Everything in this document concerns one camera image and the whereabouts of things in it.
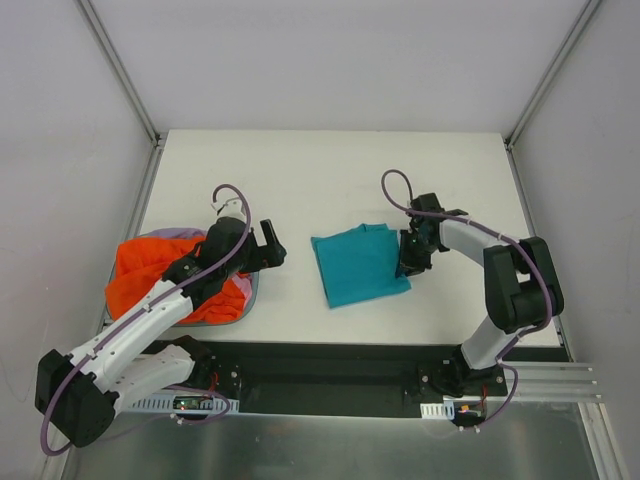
white table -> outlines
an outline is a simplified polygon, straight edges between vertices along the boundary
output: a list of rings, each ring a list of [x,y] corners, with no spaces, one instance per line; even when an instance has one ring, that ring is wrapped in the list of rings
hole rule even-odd
[[[242,321],[175,327],[161,338],[189,334],[240,342],[458,344],[486,314],[482,269],[456,252],[437,254],[433,270],[411,278],[412,290],[330,310],[310,237],[361,223],[406,228],[408,218],[380,190],[380,176],[399,168],[415,195],[436,192],[446,209],[461,208],[494,229],[528,236],[497,134],[172,130],[142,232],[162,227],[208,228],[211,192],[231,183],[258,221],[270,218],[288,255],[260,273],[258,298]],[[389,178],[391,194],[407,192]],[[527,345],[557,346],[553,327]]]

wire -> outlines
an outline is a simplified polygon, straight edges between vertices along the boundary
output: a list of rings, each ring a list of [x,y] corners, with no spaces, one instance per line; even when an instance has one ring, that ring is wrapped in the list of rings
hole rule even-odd
[[[149,304],[148,304],[149,307],[153,307],[154,305],[157,305],[159,302],[161,302],[162,300],[164,300],[168,296],[172,295],[176,291],[186,287],[187,285],[190,285],[191,283],[193,283],[193,282],[201,279],[202,277],[205,277],[206,275],[209,275],[211,272],[217,270],[218,268],[223,266],[225,263],[227,263],[227,261],[229,261],[229,259],[231,259],[236,253],[238,253],[238,251],[240,250],[240,248],[244,244],[244,242],[247,239],[247,237],[249,236],[249,232],[251,230],[251,209],[249,208],[249,203],[247,202],[247,199],[245,198],[245,196],[242,194],[242,192],[240,190],[238,190],[236,187],[234,187],[233,185],[230,185],[228,183],[224,183],[222,185],[218,185],[213,190],[212,198],[213,198],[214,202],[217,200],[218,193],[220,192],[220,190],[223,190],[223,189],[229,189],[229,190],[232,190],[234,193],[236,193],[238,198],[242,201],[242,206],[243,206],[243,208],[245,210],[245,213],[246,213],[247,221],[246,221],[246,224],[245,224],[245,228],[244,228],[244,230],[242,232],[242,235],[240,236],[240,239],[238,240],[238,243],[235,244],[235,246],[229,251],[229,253],[227,253],[224,257],[222,257],[219,261],[214,263],[209,268],[206,268],[205,270],[203,270],[202,272],[198,273],[197,275],[194,275],[193,277],[188,278],[184,282],[179,283],[175,287],[170,288],[166,292],[158,295],[156,298],[151,300],[149,302]],[[115,324],[116,327],[113,329],[113,331],[109,332],[94,347],[94,350],[93,350],[94,354],[96,354],[100,350],[102,350],[106,345],[109,344],[109,342],[111,340],[113,340],[114,337],[116,337],[122,330],[124,330],[129,325],[131,325],[133,322],[135,322],[138,318],[140,318],[145,312],[146,312],[146,310],[144,308],[141,308],[140,310],[135,312],[133,315],[131,315],[129,318],[127,318],[125,320],[121,320],[117,324]],[[51,397],[51,401],[49,402],[49,405],[47,406],[47,409],[46,409],[45,414],[44,414],[44,419],[42,421],[42,426],[40,427],[40,447],[42,448],[42,451],[46,455],[48,455],[50,457],[55,457],[55,456],[58,456],[58,455],[62,455],[64,452],[69,450],[69,448],[71,448],[71,442],[67,443],[65,446],[63,446],[62,448],[60,448],[58,450],[53,450],[49,446],[49,441],[48,441],[49,423],[51,422],[51,417],[53,415],[53,411],[55,410],[56,405],[58,404],[58,401],[60,400],[60,397],[62,396],[62,393],[67,388],[69,383],[71,383],[71,380],[76,376],[76,374],[78,372],[80,372],[80,370],[91,359],[92,359],[92,356],[87,354],[85,357],[83,357],[78,362],[78,364],[75,367],[73,367],[73,369],[69,372],[69,374],[62,380],[62,382],[60,382],[60,385],[58,386],[58,388],[54,392],[53,396]]]
[[[206,419],[203,420],[189,420],[186,418],[182,418],[182,424],[187,424],[187,425],[204,425],[207,423],[211,423],[215,420],[218,420],[219,418],[223,417],[224,415],[226,415],[227,413],[229,413],[229,411],[231,410],[231,402],[229,401],[228,398],[224,397],[223,395],[217,393],[217,392],[210,392],[208,390],[200,390],[197,388],[191,388],[191,387],[185,387],[182,385],[170,385],[168,387],[166,387],[167,389],[175,389],[175,390],[182,390],[185,392],[193,392],[193,393],[202,393],[202,395],[204,397],[207,398],[218,398],[220,400],[222,400],[225,404],[225,409],[224,411],[220,412],[220,413],[216,413],[215,415],[209,415]],[[112,440],[117,440],[118,438],[122,438],[125,435],[129,435],[132,432],[135,432],[136,430],[139,430],[140,428],[155,422],[156,420],[160,420],[161,418],[168,418],[168,419],[172,419],[173,417],[171,415],[167,415],[166,413],[162,413],[160,415],[154,415],[148,419],[146,419],[144,422],[138,423],[137,425],[134,425],[130,428],[127,428],[126,430],[123,430],[122,432],[116,433],[115,435],[112,435],[110,437],[107,438],[99,438],[97,440],[97,442],[99,443],[103,443],[103,442],[110,442]]]
[[[225,405],[225,409],[224,411],[220,412],[220,413],[216,413],[215,415],[209,415],[207,418],[204,418],[202,420],[189,420],[188,418],[182,418],[182,422],[183,424],[186,425],[207,425],[208,423],[212,423],[215,422],[216,420],[218,420],[220,417],[223,417],[224,415],[226,415],[227,413],[229,413],[229,411],[231,410],[231,402],[229,401],[229,399],[221,394],[219,394],[218,392],[211,392],[209,390],[201,390],[199,388],[191,388],[191,387],[184,387],[182,385],[170,385],[167,388],[173,388],[175,390],[183,390],[185,392],[193,392],[193,393],[201,393],[204,396],[208,396],[208,397],[215,397],[218,398],[220,400],[222,400],[224,402]]]
[[[513,400],[513,396],[516,394],[516,389],[518,388],[518,370],[513,368],[511,365],[507,365],[506,363],[498,362],[498,365],[500,365],[504,370],[509,370],[511,373],[513,373],[513,385],[511,385],[511,391],[509,392],[509,395],[507,395],[507,398],[505,398],[504,402],[502,402],[502,405],[500,405],[495,412],[487,417],[485,421],[482,422],[482,425],[486,425],[487,422],[493,421],[493,419],[504,412],[507,406],[511,403],[511,400]]]
[[[413,210],[411,208],[406,208],[406,207],[403,207],[402,205],[400,205],[393,198],[391,198],[391,195],[389,195],[389,192],[387,191],[386,179],[387,179],[387,176],[389,174],[391,174],[391,173],[398,174],[404,179],[404,181],[405,181],[405,183],[407,185],[407,188],[409,190],[409,197],[411,199],[413,199],[413,189],[411,188],[411,182],[409,181],[409,178],[407,177],[407,175],[404,172],[402,172],[401,170],[390,169],[390,170],[387,170],[386,172],[384,172],[382,174],[382,178],[380,179],[380,186],[382,187],[382,193],[384,194],[385,198],[389,201],[389,203],[391,205],[393,205],[397,209],[402,210],[403,212],[408,213],[410,215],[418,215],[418,216],[422,216],[422,217],[439,218],[439,219],[443,219],[443,220],[453,220],[454,222],[465,223],[467,225],[471,225],[474,228],[477,228],[478,230],[480,230],[481,232],[486,233],[487,235],[491,235],[492,237],[494,237],[494,238],[496,238],[498,240],[504,241],[505,243],[507,243],[507,244],[511,245],[513,248],[515,248],[516,251],[518,252],[518,254],[522,256],[522,258],[524,259],[526,264],[529,266],[529,269],[531,270],[531,274],[536,279],[536,281],[540,285],[540,289],[542,290],[542,296],[544,298],[544,303],[545,303],[545,319],[544,319],[544,321],[537,327],[532,327],[532,328],[527,329],[527,330],[525,330],[525,331],[523,331],[521,333],[516,334],[511,339],[511,341],[509,343],[507,343],[507,345],[498,353],[498,355],[496,355],[496,363],[498,365],[500,365],[502,368],[504,368],[506,370],[509,370],[509,371],[511,371],[513,373],[513,375],[514,375],[513,385],[511,386],[511,391],[507,395],[507,398],[505,399],[504,403],[502,405],[500,405],[500,407],[490,417],[488,417],[484,422],[482,422],[483,425],[484,425],[489,420],[492,420],[492,419],[496,418],[499,414],[501,414],[505,410],[507,405],[509,405],[511,403],[511,400],[513,399],[513,396],[516,393],[516,388],[518,387],[518,371],[515,368],[511,367],[510,365],[506,365],[506,364],[502,363],[502,357],[504,357],[518,343],[518,341],[522,337],[530,335],[530,334],[532,334],[534,332],[539,332],[540,330],[546,328],[549,325],[549,323],[551,323],[551,318],[553,316],[553,308],[552,308],[552,305],[551,305],[551,296],[549,295],[549,291],[547,290],[547,285],[544,283],[544,279],[542,278],[542,274],[538,270],[538,267],[536,267],[536,264],[533,262],[531,257],[529,257],[527,252],[513,238],[511,238],[509,236],[506,236],[506,235],[503,235],[501,233],[498,233],[495,230],[492,230],[491,228],[486,227],[485,225],[483,225],[483,224],[481,224],[479,222],[476,222],[475,220],[471,220],[469,218],[457,217],[455,215],[447,215],[446,213],[421,212],[419,210]]]

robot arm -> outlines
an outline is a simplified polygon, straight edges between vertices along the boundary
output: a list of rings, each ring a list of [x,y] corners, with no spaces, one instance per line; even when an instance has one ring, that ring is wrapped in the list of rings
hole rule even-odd
[[[462,210],[445,212],[433,193],[413,200],[411,209],[469,218]],[[411,276],[431,269],[431,256],[436,251],[456,250],[484,268],[488,315],[473,335],[456,347],[446,367],[429,377],[436,390],[459,397],[465,382],[493,375],[502,352],[517,342],[521,334],[542,325],[546,316],[544,295],[513,246],[464,221],[410,217],[410,228],[401,231],[396,275]],[[544,280],[552,314],[561,313],[564,299],[547,244],[538,237],[518,243]]]
[[[271,222],[263,220],[260,225],[266,245],[258,246],[251,231],[224,265],[177,288],[227,256],[246,229],[247,220],[239,199],[214,204],[214,208],[218,219],[205,240],[173,262],[153,288],[117,322],[65,356],[52,350],[40,360],[36,408],[43,414],[62,382],[74,368],[79,368],[51,415],[54,425],[75,446],[92,443],[123,409],[168,385],[185,383],[208,389],[215,373],[214,363],[210,352],[191,337],[174,340],[150,358],[134,360],[162,332],[220,292],[224,282],[235,273],[257,272],[284,262],[286,251],[278,242]],[[110,336],[108,344],[98,348]]]

teal cloth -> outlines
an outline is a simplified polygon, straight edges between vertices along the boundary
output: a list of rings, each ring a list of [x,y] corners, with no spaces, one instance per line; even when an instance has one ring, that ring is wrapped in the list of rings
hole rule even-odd
[[[329,308],[395,295],[411,288],[396,278],[398,236],[385,224],[362,224],[331,237],[312,237]]]

orange cloth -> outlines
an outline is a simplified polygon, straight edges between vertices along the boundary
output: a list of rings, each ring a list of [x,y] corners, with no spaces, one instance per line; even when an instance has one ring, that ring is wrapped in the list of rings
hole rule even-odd
[[[112,318],[117,320],[138,303],[160,280],[171,262],[189,253],[202,240],[204,237],[189,240],[140,237],[121,244],[116,254],[115,278],[105,289]],[[244,305],[244,294],[229,279],[220,293],[179,323],[219,325],[233,322],[242,316]]]

